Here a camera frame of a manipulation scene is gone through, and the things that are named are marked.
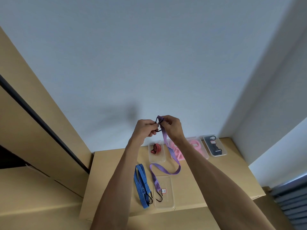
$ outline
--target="clear plastic container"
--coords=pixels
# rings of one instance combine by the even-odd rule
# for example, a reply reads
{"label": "clear plastic container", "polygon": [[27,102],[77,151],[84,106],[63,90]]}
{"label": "clear plastic container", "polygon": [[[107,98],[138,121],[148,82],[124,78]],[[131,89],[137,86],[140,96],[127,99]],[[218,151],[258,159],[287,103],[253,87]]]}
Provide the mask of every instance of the clear plastic container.
{"label": "clear plastic container", "polygon": [[[158,143],[161,145],[161,151],[157,152],[156,154],[153,154],[151,151],[153,150],[153,145],[155,143]],[[154,141],[148,144],[148,155],[149,155],[149,162],[150,163],[161,163],[166,161],[165,157],[165,151],[164,151],[164,141],[159,140],[159,141]]]}
{"label": "clear plastic container", "polygon": [[[189,137],[186,138],[188,140],[188,142],[194,146],[194,148],[206,159],[209,159],[209,154],[205,148],[205,146],[203,145],[201,139],[199,137]],[[177,145],[175,145],[173,143],[173,141],[171,139],[168,139],[168,144],[169,147],[171,149],[174,150],[175,156],[177,157],[177,159],[179,161],[185,160],[185,158],[183,157],[181,151],[179,150],[179,148],[177,147]]]}
{"label": "clear plastic container", "polygon": [[157,176],[159,185],[162,191],[162,202],[158,202],[157,200],[161,200],[160,195],[156,190],[153,191],[154,199],[153,203],[156,208],[165,209],[165,208],[174,208],[175,207],[175,199],[173,193],[173,185],[170,176]]}
{"label": "clear plastic container", "polygon": [[223,156],[227,154],[222,142],[216,135],[204,135],[203,139],[212,156]]}

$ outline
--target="purple elastic strap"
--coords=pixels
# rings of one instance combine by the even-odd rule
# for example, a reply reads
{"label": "purple elastic strap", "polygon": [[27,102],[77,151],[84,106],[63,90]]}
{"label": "purple elastic strap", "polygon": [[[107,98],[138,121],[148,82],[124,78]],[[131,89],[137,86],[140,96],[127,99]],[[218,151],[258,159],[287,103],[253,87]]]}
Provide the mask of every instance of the purple elastic strap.
{"label": "purple elastic strap", "polygon": [[169,153],[171,154],[172,158],[177,162],[177,164],[179,165],[178,169],[174,172],[174,173],[170,173],[168,172],[163,166],[157,164],[157,163],[152,163],[149,165],[149,168],[150,168],[150,172],[151,172],[151,176],[153,178],[153,181],[154,181],[154,184],[155,184],[155,187],[156,187],[156,190],[157,192],[159,192],[161,190],[161,187],[159,185],[159,182],[155,176],[155,174],[153,173],[152,171],[152,166],[156,166],[159,170],[161,170],[163,173],[166,173],[166,174],[169,174],[169,175],[174,175],[174,174],[178,174],[181,170],[181,166],[180,166],[180,162],[178,161],[177,157],[175,156],[175,153],[174,153],[174,150],[171,149],[169,147],[169,144],[167,143],[167,133],[166,133],[166,130],[165,128],[161,125],[161,122],[163,121],[163,118],[161,116],[158,115],[158,120],[159,120],[159,123],[160,123],[160,127],[161,127],[161,130],[162,130],[162,135],[163,135],[163,139],[164,139],[164,143],[166,144],[167,148],[169,149]]}

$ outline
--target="person's right hand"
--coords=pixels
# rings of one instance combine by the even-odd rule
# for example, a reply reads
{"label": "person's right hand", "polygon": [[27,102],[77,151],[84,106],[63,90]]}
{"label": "person's right hand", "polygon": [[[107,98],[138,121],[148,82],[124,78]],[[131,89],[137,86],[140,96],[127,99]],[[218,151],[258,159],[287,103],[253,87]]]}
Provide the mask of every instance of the person's right hand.
{"label": "person's right hand", "polygon": [[170,115],[162,116],[162,118],[164,118],[164,120],[161,122],[161,125],[165,128],[167,135],[175,144],[185,139],[181,122],[178,118]]}

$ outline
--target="person's left hand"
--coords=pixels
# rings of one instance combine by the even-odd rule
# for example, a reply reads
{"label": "person's left hand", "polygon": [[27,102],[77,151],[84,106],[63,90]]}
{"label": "person's left hand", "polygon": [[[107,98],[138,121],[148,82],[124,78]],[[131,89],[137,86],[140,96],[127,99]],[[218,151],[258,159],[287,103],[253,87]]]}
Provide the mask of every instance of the person's left hand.
{"label": "person's left hand", "polygon": [[152,137],[157,134],[159,124],[150,119],[140,119],[135,126],[131,139],[138,142],[140,145],[144,143],[146,137]]}

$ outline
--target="hand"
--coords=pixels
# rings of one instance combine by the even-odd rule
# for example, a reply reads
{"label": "hand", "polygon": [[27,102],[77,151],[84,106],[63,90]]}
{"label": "hand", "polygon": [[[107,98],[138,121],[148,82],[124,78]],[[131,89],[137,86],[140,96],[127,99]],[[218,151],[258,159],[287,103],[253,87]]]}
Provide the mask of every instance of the hand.
{"label": "hand", "polygon": [[161,125],[165,128],[167,135],[175,144],[185,140],[181,122],[178,118],[170,115],[162,116],[162,118],[164,118],[164,121],[162,121]]}
{"label": "hand", "polygon": [[146,137],[152,137],[157,134],[158,124],[150,119],[140,119],[135,126],[131,139],[138,142],[140,146],[144,143]]}

